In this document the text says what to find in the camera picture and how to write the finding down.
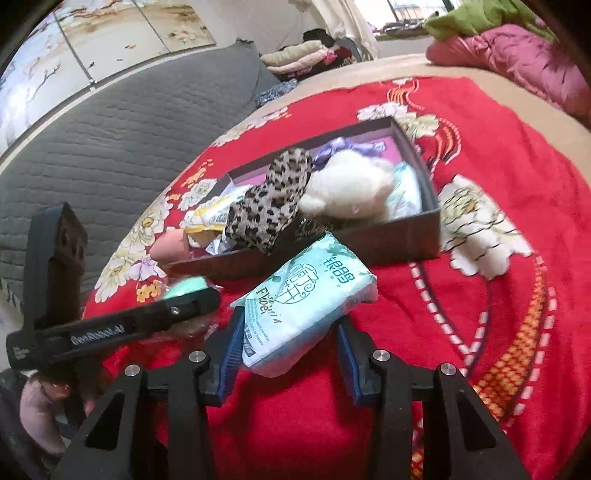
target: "purple ribbon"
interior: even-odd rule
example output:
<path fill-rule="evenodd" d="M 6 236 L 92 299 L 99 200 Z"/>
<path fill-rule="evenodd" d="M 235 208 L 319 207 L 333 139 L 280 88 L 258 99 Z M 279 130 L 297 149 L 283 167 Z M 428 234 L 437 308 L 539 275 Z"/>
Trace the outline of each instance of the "purple ribbon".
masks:
<path fill-rule="evenodd" d="M 381 153 L 371 143 L 353 143 L 351 140 L 337 137 L 320 147 L 313 160 L 312 171 L 322 170 L 330 158 L 341 150 L 354 150 L 365 157 L 381 157 Z"/>

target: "blue gripper pad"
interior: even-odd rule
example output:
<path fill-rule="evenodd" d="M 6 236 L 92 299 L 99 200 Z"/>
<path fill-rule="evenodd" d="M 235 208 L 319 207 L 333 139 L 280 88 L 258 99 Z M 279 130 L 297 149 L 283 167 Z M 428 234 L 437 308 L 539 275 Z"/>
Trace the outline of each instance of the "blue gripper pad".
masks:
<path fill-rule="evenodd" d="M 337 330 L 337 355 L 347 392 L 358 407 L 375 407 L 382 379 L 369 363 L 374 342 L 365 333 L 355 330 L 346 317 Z"/>
<path fill-rule="evenodd" d="M 232 393 L 242 365 L 244 307 L 234 309 L 223 330 L 211 334 L 205 344 L 210 356 L 209 369 L 199 377 L 199 392 L 207 406 L 221 407 Z"/>

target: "leopard print sock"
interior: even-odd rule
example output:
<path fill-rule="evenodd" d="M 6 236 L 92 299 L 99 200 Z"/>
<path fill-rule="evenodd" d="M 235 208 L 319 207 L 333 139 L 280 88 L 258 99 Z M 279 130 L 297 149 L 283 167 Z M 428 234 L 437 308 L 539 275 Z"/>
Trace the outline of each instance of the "leopard print sock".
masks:
<path fill-rule="evenodd" d="M 296 217 L 311 173 L 312 157 L 306 150 L 283 152 L 269 166 L 265 181 L 230 205 L 226 236 L 240 247 L 269 255 L 281 231 Z"/>

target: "yellow package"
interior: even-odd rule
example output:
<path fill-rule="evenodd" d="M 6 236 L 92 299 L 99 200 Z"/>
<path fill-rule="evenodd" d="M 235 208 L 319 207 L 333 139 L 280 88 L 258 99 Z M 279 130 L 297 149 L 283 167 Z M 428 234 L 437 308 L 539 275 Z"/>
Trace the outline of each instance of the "yellow package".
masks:
<path fill-rule="evenodd" d="M 184 228 L 189 235 L 203 231 L 223 232 L 228 222 L 230 205 L 242 200 L 251 187 L 252 185 L 243 185 L 226 195 L 213 197 L 202 203 L 197 209 L 185 214 L 180 227 Z"/>

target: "curtain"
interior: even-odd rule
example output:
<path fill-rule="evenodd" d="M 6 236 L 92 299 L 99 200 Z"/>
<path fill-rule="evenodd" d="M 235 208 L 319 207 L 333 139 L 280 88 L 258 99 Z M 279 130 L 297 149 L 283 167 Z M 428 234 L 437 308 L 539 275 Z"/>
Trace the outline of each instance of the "curtain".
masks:
<path fill-rule="evenodd" d="M 314 8 L 324 22 L 321 26 L 331 37 L 349 37 L 357 45 L 364 46 L 373 58 L 379 57 L 378 42 L 354 0 L 292 0 L 292 2 L 303 7 Z"/>

